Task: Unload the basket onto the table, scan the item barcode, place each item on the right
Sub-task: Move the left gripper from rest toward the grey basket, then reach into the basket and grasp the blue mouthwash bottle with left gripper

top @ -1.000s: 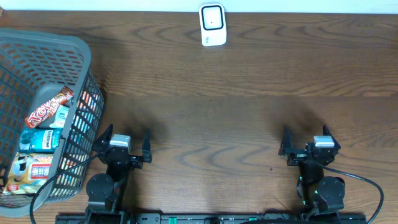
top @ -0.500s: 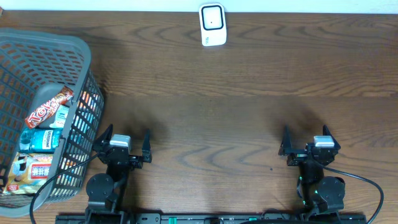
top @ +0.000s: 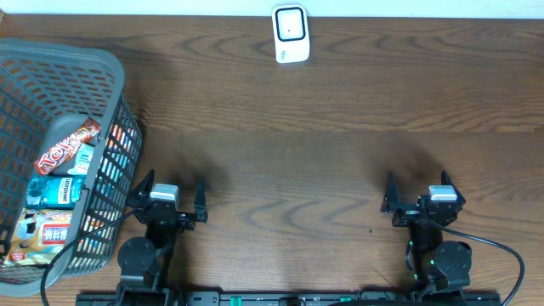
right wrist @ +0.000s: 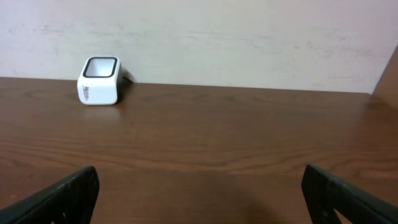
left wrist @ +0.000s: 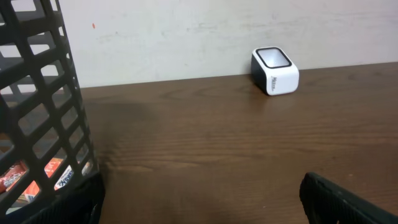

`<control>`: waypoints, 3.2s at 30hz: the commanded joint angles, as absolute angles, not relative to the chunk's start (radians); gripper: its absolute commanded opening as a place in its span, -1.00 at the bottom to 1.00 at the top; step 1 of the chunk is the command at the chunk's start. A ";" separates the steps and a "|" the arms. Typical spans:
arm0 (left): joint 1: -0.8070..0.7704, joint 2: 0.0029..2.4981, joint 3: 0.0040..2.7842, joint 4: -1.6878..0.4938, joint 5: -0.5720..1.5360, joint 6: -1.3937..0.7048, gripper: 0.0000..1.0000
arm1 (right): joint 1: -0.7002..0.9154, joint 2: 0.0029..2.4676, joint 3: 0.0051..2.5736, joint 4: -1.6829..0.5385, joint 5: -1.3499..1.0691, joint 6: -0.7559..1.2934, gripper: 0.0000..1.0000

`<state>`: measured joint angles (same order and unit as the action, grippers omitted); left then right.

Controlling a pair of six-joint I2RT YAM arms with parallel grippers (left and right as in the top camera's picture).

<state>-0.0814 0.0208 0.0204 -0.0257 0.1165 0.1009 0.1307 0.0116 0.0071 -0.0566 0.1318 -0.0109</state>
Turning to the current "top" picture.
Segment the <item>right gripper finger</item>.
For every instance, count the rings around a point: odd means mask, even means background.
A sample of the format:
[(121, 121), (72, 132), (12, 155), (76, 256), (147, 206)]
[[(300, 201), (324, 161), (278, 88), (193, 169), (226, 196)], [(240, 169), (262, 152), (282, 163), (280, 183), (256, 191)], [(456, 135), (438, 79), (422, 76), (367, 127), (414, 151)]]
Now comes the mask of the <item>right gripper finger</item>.
[(394, 175), (388, 174), (387, 186), (384, 197), (382, 199), (382, 205), (380, 207), (381, 213), (393, 213), (400, 209), (399, 193), (397, 191), (397, 184), (395, 182)]
[(445, 170), (443, 170), (440, 175), (441, 175), (441, 184), (443, 186), (447, 186), (450, 190), (452, 190), (452, 192), (456, 195), (456, 202), (458, 204), (465, 204), (466, 203), (465, 197), (454, 185), (453, 181), (450, 178), (450, 175)]

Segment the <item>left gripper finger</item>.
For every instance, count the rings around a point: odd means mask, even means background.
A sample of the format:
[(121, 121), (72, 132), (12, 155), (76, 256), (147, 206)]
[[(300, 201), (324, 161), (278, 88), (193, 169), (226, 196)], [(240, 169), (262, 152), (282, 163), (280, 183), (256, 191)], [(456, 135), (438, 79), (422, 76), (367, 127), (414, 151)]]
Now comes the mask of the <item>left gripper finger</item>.
[(131, 208), (140, 208), (146, 205), (150, 199), (153, 187), (155, 171), (151, 169), (144, 179), (138, 183), (128, 194), (126, 204)]
[(195, 221), (199, 223), (206, 223), (208, 219), (208, 211), (207, 211), (206, 197), (205, 197), (204, 178), (200, 178), (196, 188), (194, 209), (195, 209)]

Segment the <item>light blue wet wipes pack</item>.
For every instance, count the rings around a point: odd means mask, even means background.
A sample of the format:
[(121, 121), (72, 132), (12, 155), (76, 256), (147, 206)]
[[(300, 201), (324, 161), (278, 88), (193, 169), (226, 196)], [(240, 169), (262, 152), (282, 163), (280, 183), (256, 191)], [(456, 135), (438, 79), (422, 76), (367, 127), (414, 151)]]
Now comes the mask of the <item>light blue wet wipes pack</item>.
[(82, 144), (76, 153), (74, 166), (67, 171), (70, 175), (83, 176), (88, 173), (94, 155), (94, 147), (90, 144)]

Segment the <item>grey plastic shopping basket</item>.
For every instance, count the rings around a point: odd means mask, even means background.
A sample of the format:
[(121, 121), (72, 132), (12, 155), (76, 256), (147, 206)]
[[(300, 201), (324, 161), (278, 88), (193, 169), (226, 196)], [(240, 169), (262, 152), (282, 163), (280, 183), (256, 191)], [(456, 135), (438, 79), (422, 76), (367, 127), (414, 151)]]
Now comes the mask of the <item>grey plastic shopping basket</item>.
[(22, 298), (62, 276), (91, 274), (111, 259), (143, 137), (123, 95), (120, 61), (91, 48), (4, 39), (1, 42), (1, 251), (7, 253), (26, 204), (34, 162), (91, 117), (100, 125), (93, 160), (76, 204), (71, 249), (52, 269), (1, 268), (1, 293)]

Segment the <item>red chocolate bar wrapper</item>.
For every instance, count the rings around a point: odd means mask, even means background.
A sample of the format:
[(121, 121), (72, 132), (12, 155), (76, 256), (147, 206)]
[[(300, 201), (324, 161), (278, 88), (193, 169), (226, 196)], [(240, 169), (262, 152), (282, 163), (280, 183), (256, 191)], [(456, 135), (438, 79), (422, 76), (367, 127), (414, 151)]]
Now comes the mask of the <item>red chocolate bar wrapper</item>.
[(50, 174), (57, 167), (74, 157), (82, 144), (88, 143), (99, 132), (99, 123), (88, 117), (75, 132), (46, 150), (34, 162), (35, 170), (40, 176)]

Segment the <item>teal mouthwash bottle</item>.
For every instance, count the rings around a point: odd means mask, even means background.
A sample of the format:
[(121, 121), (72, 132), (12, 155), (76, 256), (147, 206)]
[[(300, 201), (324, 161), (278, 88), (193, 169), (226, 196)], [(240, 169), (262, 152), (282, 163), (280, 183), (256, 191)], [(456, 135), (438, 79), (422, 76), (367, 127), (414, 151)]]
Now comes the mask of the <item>teal mouthwash bottle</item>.
[(31, 209), (72, 210), (81, 199), (84, 176), (39, 176), (28, 184), (26, 206)]

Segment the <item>yellow snack bag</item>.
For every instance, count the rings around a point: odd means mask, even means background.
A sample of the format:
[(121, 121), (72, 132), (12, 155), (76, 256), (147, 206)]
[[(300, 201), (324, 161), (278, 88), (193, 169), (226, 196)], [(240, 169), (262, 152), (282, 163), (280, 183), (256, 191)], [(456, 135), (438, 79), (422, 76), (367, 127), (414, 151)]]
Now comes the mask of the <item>yellow snack bag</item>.
[(63, 249), (72, 210), (24, 208), (15, 227), (6, 266), (49, 264)]

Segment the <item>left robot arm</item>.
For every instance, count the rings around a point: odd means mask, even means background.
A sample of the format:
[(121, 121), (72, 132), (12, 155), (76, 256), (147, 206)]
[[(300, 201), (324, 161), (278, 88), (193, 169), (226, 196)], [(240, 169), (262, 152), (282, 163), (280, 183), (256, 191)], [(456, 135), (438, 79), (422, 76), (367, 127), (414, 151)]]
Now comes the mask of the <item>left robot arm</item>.
[(155, 172), (149, 171), (127, 196), (127, 205), (146, 231), (125, 241), (117, 254), (121, 276), (116, 306), (185, 304), (184, 294), (167, 286), (167, 272), (178, 235), (208, 219), (205, 183), (199, 179), (194, 211), (180, 212), (179, 187), (155, 184), (154, 177)]

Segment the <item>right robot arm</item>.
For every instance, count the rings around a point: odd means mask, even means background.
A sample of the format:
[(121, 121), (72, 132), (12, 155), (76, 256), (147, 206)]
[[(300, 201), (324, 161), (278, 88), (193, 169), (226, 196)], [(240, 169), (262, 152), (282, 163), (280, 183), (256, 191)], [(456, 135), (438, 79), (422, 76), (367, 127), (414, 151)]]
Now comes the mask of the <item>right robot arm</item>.
[(389, 174), (380, 211), (392, 215), (394, 227), (409, 229), (407, 264), (414, 272), (414, 299), (422, 301), (432, 294), (460, 291), (470, 284), (472, 249), (460, 241), (446, 241), (443, 232), (456, 221), (466, 200), (447, 172), (441, 183), (428, 187), (416, 202), (400, 200), (393, 174)]

